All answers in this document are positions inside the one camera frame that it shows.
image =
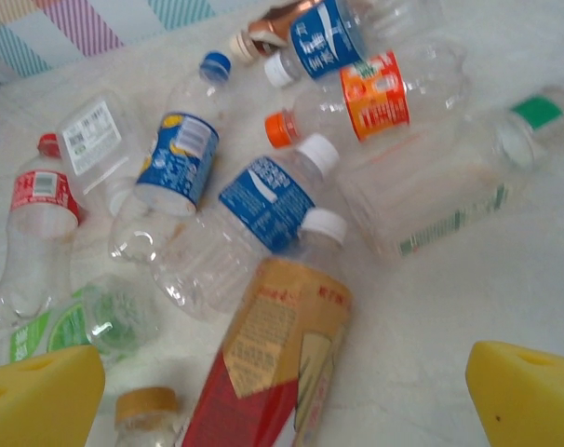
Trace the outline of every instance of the blue bottle label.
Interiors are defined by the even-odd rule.
[[[220,202],[270,251],[285,249],[315,204],[274,160],[262,156],[220,193]]]
[[[165,115],[152,157],[144,164],[137,183],[170,189],[197,206],[219,139],[218,132],[197,116]]]
[[[324,0],[292,23],[292,44],[307,73],[317,79],[361,58],[342,22],[338,0]]]

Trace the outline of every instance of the clear plastic bottle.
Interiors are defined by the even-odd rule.
[[[353,302],[345,232],[340,216],[311,209],[299,240],[260,263],[181,447],[312,445]]]
[[[0,282],[0,329],[16,328],[71,295],[71,247],[79,209],[54,134],[23,165],[7,220],[7,260]]]
[[[564,82],[467,118],[452,145],[442,130],[340,179],[363,234],[389,261],[516,202],[531,173],[564,149]]]
[[[131,103],[104,90],[67,116],[57,135],[77,203],[90,214],[115,216],[151,143]]]
[[[338,159],[317,134],[294,151],[256,158],[160,252],[158,287],[195,318],[232,312],[257,263],[294,239]]]
[[[155,149],[113,223],[113,259],[150,263],[156,252],[195,214],[220,133],[231,113],[231,63],[210,52],[168,100]]]
[[[0,366],[75,345],[98,348],[109,368],[158,334],[152,291],[115,275],[91,280],[73,300],[55,306],[0,339]]]
[[[171,388],[155,386],[129,391],[118,398],[115,447],[172,447],[179,403]]]
[[[318,79],[396,47],[441,21],[439,0],[324,0],[290,27],[292,45],[264,65],[273,86]]]
[[[292,109],[269,116],[268,138],[278,148],[317,132],[354,150],[380,132],[433,125],[466,103],[464,55],[451,42],[426,40],[344,67],[298,95]]]

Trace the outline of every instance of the red bottle label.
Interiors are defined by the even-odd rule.
[[[52,203],[69,210],[79,222],[79,208],[67,176],[54,170],[30,170],[15,179],[11,210],[30,203]]]
[[[263,261],[178,445],[309,444],[351,303],[350,292],[321,272]]]

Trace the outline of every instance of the yellow sponge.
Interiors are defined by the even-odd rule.
[[[492,447],[564,447],[564,358],[479,342],[466,382]]]
[[[0,447],[83,447],[103,390],[93,346],[0,367]]]

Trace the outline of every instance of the white table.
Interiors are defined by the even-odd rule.
[[[471,110],[508,104],[564,75],[564,0],[445,3],[449,23],[437,34],[468,47]],[[138,101],[153,126],[180,73],[206,50],[224,47],[233,31],[263,9],[218,17],[1,88],[0,276],[13,175],[34,155],[38,136],[101,87]],[[239,103],[244,130],[222,146],[208,191],[212,199],[248,160],[271,150],[263,117],[291,105],[302,88],[279,93],[261,89],[260,79],[257,66],[236,79],[245,91],[256,87]],[[464,381],[472,344],[496,339],[564,355],[564,157],[537,177],[534,189],[537,197],[543,195],[540,207],[476,224],[395,269],[377,264],[352,228],[343,263],[356,308],[318,445],[486,446]],[[335,193],[326,203],[343,210]],[[108,259],[109,224],[88,220],[79,229],[71,264],[74,288],[105,271],[136,273]],[[173,386],[187,415],[198,397],[229,319],[199,323],[158,291],[156,298],[162,336],[110,371],[88,447],[114,444],[111,406],[122,391]]]

